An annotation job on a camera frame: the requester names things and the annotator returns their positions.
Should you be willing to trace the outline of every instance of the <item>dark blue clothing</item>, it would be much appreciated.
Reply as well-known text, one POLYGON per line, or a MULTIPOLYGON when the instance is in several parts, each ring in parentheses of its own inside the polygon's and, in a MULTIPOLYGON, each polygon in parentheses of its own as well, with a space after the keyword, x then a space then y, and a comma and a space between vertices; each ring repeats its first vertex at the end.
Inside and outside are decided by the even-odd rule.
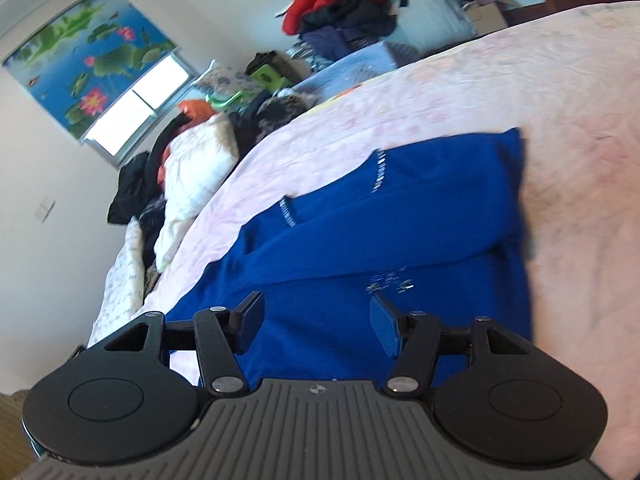
POLYGON ((232 308, 262 291, 264 324, 238 357, 251 384, 264 377, 381 383, 394 362, 370 325, 372 283, 404 312, 425 310, 460 326, 491 316, 531 339, 518 130, 383 155, 254 217, 167 319, 232 308), (405 280, 414 287, 399 292, 405 280))

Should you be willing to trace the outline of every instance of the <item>pink bedsheet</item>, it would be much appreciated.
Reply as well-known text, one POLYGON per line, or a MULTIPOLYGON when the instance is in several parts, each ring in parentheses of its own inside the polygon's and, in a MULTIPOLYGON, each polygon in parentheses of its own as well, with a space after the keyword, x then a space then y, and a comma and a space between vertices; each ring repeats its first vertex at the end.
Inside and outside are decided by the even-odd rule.
POLYGON ((574 9, 381 76, 269 136, 186 235, 144 310, 167 312, 240 227, 372 150, 522 128, 536 343, 595 384, 594 459, 640 471, 640 2, 574 9))

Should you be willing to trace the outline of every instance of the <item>white pillow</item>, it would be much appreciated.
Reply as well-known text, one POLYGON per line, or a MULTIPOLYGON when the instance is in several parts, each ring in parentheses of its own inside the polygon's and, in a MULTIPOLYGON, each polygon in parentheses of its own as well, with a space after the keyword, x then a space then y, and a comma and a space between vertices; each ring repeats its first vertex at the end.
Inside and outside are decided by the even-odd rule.
POLYGON ((164 225, 156 240, 156 268, 173 261, 196 216, 238 162, 238 144, 226 115, 210 118, 177 136, 164 163, 164 225))

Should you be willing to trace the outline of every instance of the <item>patterned pillow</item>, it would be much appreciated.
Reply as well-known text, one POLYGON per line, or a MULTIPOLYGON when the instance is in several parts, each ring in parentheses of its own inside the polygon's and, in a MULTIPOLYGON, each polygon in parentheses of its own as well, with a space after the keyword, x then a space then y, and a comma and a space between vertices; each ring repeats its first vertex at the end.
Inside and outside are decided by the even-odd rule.
POLYGON ((264 90, 260 82, 230 66, 220 65, 215 60, 192 86, 221 100, 231 99, 240 91, 246 92, 253 98, 264 90))

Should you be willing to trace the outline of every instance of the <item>light switch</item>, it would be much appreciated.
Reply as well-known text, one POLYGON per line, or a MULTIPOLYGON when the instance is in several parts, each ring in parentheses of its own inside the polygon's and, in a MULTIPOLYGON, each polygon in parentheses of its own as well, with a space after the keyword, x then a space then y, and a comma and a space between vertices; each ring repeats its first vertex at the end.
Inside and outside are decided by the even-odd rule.
POLYGON ((56 205, 56 201, 53 200, 49 195, 45 195, 40 202, 40 205, 36 209, 35 217, 38 222, 44 222, 50 215, 53 206, 56 205))

